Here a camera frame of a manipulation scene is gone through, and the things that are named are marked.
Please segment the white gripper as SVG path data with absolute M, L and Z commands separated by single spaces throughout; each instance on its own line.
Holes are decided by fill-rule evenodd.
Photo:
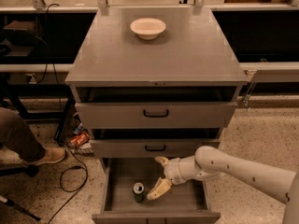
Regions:
M 164 168 L 164 175 L 167 178 L 159 177 L 154 188 L 147 194 L 150 201 L 156 200 L 166 194 L 173 185 L 183 184 L 188 180 L 195 179 L 200 172 L 200 167 L 195 162 L 195 157 L 174 158 L 169 160 L 166 157 L 155 157 L 156 162 Z

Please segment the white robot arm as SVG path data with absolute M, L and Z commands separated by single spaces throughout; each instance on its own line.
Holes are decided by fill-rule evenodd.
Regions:
M 254 187 L 262 193 L 285 204 L 282 224 L 299 224 L 299 173 L 255 161 L 248 161 L 210 146 L 199 147 L 186 158 L 156 157 L 164 168 L 164 178 L 159 178 L 148 193 L 148 200 L 166 194 L 173 185 L 188 180 L 206 181 L 224 173 Z

